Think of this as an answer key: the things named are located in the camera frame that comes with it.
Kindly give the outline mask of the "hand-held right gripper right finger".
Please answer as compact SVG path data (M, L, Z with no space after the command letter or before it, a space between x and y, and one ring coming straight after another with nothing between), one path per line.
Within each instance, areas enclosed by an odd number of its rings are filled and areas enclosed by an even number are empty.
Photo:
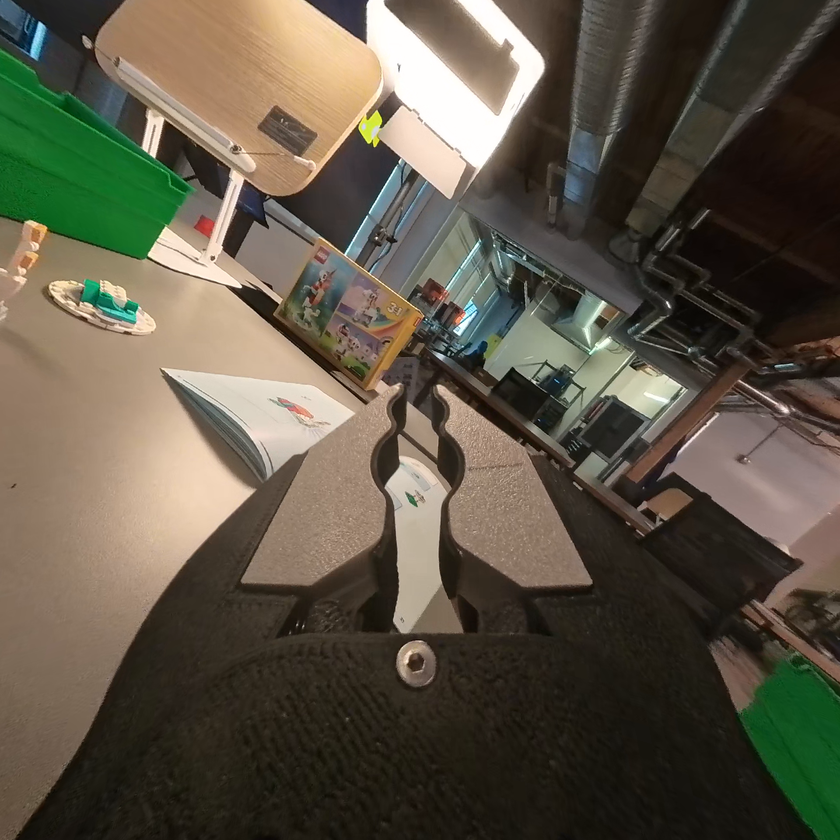
M465 631L541 631L543 600L593 580L534 458L475 409L434 387L441 507L439 571Z

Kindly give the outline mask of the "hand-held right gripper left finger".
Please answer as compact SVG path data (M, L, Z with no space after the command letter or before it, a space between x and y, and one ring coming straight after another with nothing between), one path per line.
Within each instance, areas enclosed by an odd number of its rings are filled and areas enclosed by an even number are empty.
M391 631L398 596L395 503L403 385L312 446L245 569L242 587L337 603L365 631Z

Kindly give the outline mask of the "yellow lego box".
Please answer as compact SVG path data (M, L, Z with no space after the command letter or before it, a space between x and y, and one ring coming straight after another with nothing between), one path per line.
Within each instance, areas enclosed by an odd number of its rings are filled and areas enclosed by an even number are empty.
M424 315L324 238L316 238L273 317L372 391Z

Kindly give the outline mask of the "round white teal lego build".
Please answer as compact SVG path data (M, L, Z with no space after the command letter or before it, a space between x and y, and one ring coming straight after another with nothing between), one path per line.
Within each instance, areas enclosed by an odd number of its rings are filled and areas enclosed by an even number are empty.
M156 330L152 316L107 280L55 280L47 292L58 308L93 327L138 337Z

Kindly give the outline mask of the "white orange lego figure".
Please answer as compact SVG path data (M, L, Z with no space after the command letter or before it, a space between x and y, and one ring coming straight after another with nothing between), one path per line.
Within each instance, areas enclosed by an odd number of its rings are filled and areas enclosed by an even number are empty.
M12 258L5 268L1 268L1 323L7 319L7 304L25 286L29 271L38 261L48 232L49 229L42 223L34 220L24 223Z

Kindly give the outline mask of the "long wooden table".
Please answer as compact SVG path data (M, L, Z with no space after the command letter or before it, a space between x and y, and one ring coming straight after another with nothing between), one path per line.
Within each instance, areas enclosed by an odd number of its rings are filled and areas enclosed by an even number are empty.
M420 358L432 366L428 381L416 394L414 405L420 407L432 395L438 385L446 385L462 397L466 404L474 408L502 431L521 444L532 446L538 453L545 455L560 470L567 473L573 483L582 491L597 499L606 509L617 515L637 534L645 536L654 530L655 524L633 507L628 501L618 496L602 482L578 476L574 473L574 463L566 450L551 436L540 430L534 423L517 413L509 404L501 400L493 391L482 384L474 375L449 357L429 349L423 349Z

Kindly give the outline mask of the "open instruction booklet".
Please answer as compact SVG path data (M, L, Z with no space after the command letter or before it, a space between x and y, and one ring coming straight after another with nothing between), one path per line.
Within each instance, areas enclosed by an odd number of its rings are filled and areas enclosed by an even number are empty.
M352 412L314 385L162 369L259 480L303 455ZM460 633L438 568L440 512L448 492L417 444L399 443L400 466L386 482L395 510L399 580L393 623L404 634Z

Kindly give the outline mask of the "black crate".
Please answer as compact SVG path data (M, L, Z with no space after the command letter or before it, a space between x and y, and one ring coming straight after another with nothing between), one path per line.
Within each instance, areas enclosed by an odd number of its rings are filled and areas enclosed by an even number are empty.
M679 493L684 504L641 538L662 582L706 641L725 635L751 602L764 602L803 562L752 530L676 473L640 497L647 509Z

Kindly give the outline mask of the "metal light stand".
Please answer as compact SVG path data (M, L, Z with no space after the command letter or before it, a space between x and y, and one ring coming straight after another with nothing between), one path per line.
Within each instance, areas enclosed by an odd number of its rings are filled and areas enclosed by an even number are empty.
M425 180L404 159L397 162L345 249L359 267L374 272L396 247Z

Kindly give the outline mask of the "green plastic bin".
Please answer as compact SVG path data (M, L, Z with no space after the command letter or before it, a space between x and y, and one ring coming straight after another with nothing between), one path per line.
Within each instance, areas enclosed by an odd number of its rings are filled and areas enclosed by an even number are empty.
M838 684L799 654L781 660L739 717L752 745L819 839L839 838Z
M1 215L146 259L194 187L31 67L1 55Z

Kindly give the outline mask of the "white light panel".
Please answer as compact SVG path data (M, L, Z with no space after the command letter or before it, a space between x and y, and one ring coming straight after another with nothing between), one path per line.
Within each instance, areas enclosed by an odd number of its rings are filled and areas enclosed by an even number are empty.
M541 78L544 59L491 1L371 1L366 43L396 109L380 143L462 197Z

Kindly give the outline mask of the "wooden tilting book stand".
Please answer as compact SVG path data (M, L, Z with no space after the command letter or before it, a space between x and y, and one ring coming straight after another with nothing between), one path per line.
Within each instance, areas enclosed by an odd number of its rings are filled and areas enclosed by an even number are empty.
M165 226L148 259L234 289L217 261L244 184L299 193L384 90L374 51L307 2L122 2L91 46L146 107L145 153L169 123L229 169L204 249Z

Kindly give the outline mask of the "metal ventilation duct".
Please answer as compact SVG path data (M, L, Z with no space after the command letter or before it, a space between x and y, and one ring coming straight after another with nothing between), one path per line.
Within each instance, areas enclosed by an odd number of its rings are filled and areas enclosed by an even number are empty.
M662 18L660 1L583 1L570 101L561 221L583 235L613 142L627 123L639 74Z
M654 169L626 218L651 237L838 21L838 1L730 6Z

